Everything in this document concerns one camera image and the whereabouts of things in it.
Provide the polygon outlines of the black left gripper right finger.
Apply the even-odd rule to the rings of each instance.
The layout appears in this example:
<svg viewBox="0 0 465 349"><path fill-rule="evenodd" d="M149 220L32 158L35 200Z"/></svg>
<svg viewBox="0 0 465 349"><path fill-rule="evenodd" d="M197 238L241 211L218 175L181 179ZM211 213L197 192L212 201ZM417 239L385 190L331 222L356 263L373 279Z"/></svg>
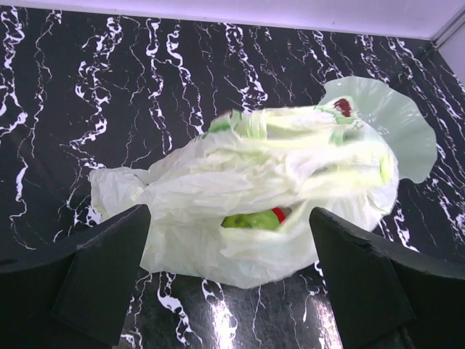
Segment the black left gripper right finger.
<svg viewBox="0 0 465 349"><path fill-rule="evenodd" d="M314 208L310 227L344 348L463 348L464 266Z"/></svg>

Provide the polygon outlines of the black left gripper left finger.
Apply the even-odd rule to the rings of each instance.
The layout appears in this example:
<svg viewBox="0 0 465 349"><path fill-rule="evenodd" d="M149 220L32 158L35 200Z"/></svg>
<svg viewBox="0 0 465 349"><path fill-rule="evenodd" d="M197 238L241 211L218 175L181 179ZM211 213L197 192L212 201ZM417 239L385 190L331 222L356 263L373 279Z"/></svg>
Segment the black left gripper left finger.
<svg viewBox="0 0 465 349"><path fill-rule="evenodd" d="M57 242L1 242L2 348L118 345L150 227L144 204Z"/></svg>

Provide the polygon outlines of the light green plastic bag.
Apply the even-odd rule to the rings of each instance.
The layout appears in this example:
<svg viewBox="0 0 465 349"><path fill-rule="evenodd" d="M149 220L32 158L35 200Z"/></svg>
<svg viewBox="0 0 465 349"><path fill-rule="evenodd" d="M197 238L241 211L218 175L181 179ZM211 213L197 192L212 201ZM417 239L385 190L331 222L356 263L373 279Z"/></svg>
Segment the light green plastic bag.
<svg viewBox="0 0 465 349"><path fill-rule="evenodd" d="M321 207L365 229L397 197L398 162L352 101L229 111L148 169L89 173L103 220L135 204L151 213L140 265L254 288L316 262L309 216ZM292 213L276 230L224 228L224 218L275 207Z"/></svg>

